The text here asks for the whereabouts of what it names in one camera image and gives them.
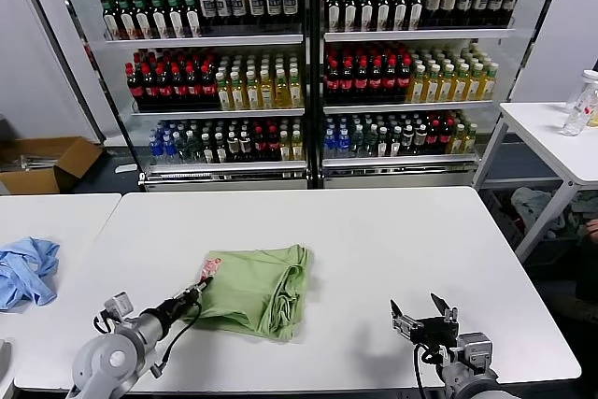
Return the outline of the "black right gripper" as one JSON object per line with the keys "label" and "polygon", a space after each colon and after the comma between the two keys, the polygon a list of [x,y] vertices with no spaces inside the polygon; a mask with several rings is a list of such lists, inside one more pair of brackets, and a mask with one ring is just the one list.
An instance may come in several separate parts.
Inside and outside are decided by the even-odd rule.
{"label": "black right gripper", "polygon": [[411,336],[412,342],[427,348],[456,345],[456,321],[458,308],[449,306],[441,297],[431,293],[435,307],[442,317],[424,318],[416,321],[404,314],[400,307],[391,300],[392,327],[402,336]]}

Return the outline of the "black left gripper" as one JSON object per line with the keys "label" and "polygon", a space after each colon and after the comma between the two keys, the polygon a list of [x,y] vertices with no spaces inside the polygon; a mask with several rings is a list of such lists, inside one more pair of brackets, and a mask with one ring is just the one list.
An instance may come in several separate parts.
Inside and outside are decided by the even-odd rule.
{"label": "black left gripper", "polygon": [[174,298],[169,298],[157,306],[161,320],[166,325],[172,325],[192,306],[200,306],[203,291],[210,285],[213,277],[201,278],[183,293]]}

